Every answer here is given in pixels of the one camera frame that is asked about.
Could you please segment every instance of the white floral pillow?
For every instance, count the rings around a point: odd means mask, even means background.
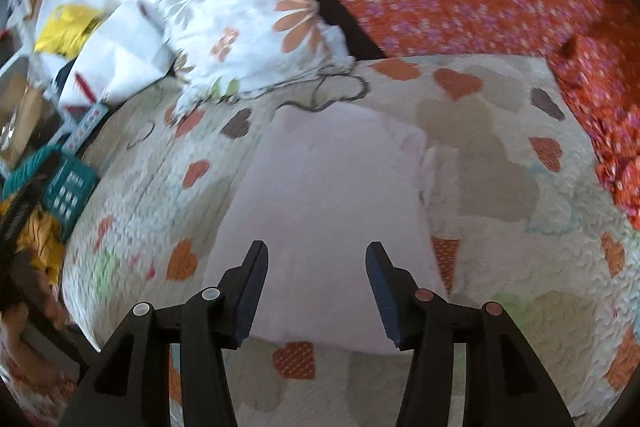
[[[158,0],[158,8],[185,82],[176,120],[210,96],[257,96],[353,60],[314,0]]]

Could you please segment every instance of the orange heart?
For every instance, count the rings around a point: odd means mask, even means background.
[[[454,102],[475,92],[482,90],[482,80],[474,74],[458,73],[454,70],[441,68],[433,73],[438,85],[449,93]]]
[[[204,111],[202,109],[196,109],[193,111],[187,118],[182,120],[178,125],[178,129],[175,131],[175,137],[179,138],[180,136],[184,136],[185,134],[191,132],[197,124],[200,123],[202,117],[204,116]]]
[[[96,253],[102,246],[102,240],[104,239],[104,236],[107,234],[107,232],[109,232],[109,229],[113,224],[113,219],[113,216],[107,216],[104,219],[101,219],[100,223],[98,223],[98,237],[95,239],[94,253]]]
[[[156,276],[156,267],[154,266],[153,263],[151,263],[149,270],[146,271],[145,280],[149,281],[153,279],[155,276]]]
[[[436,255],[440,277],[447,288],[447,293],[451,293],[453,286],[453,275],[456,270],[456,255],[458,253],[459,239],[442,239],[431,236],[431,246]]]
[[[187,174],[185,174],[184,178],[182,179],[182,188],[193,187],[196,181],[198,181],[207,172],[209,172],[210,167],[211,167],[211,164],[206,160],[199,160],[199,161],[193,162],[191,165],[189,165],[189,168],[187,169]]]
[[[622,344],[620,344],[618,352],[604,377],[609,380],[609,384],[613,389],[619,391],[631,380],[631,376],[639,362],[640,344],[636,341],[634,327],[631,326],[626,330]]]
[[[371,67],[394,80],[413,80],[420,76],[418,66],[405,62],[402,58],[384,58],[372,64]]]
[[[182,405],[182,380],[171,356],[169,357],[169,397],[178,405]]]
[[[315,380],[316,361],[314,345],[310,342],[287,343],[271,355],[273,367],[282,378],[289,380]]]
[[[192,277],[198,267],[198,258],[191,253],[191,241],[183,238],[175,245],[166,267],[168,281],[184,281]]]
[[[533,150],[540,158],[542,164],[551,172],[560,172],[560,156],[562,148],[553,138],[529,138]]]
[[[166,108],[166,111],[164,112],[164,123],[166,125],[171,125],[172,123],[174,123],[174,109],[175,109],[175,103],[174,105],[170,105],[169,107]]]
[[[602,251],[604,252],[604,258],[609,265],[609,273],[613,277],[620,273],[625,267],[625,247],[618,241],[614,241],[609,232],[602,232],[600,243],[602,245]]]

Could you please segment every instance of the teal plastic basket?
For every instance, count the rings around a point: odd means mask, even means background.
[[[19,190],[35,174],[52,150],[60,150],[60,147],[44,146],[12,172],[2,188],[2,199]],[[62,226],[60,241],[64,243],[71,235],[95,185],[98,184],[98,174],[74,156],[63,152],[61,155],[61,165],[43,194],[42,207]]]
[[[49,182],[42,202],[44,209],[62,225],[63,243],[97,184],[98,174],[91,167],[73,156],[63,155],[62,165]]]

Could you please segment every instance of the yellow bag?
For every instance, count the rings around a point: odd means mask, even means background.
[[[78,4],[58,6],[44,25],[35,51],[78,57],[84,43],[102,23],[99,10]]]

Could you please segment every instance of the floral pillowcase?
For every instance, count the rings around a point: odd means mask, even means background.
[[[158,0],[165,39],[185,82],[176,120],[201,100],[257,96],[352,61],[342,31],[327,26],[314,0]]]
[[[77,390],[76,383],[60,374],[52,389],[36,389],[20,371],[0,342],[0,379],[34,427],[55,427]]]

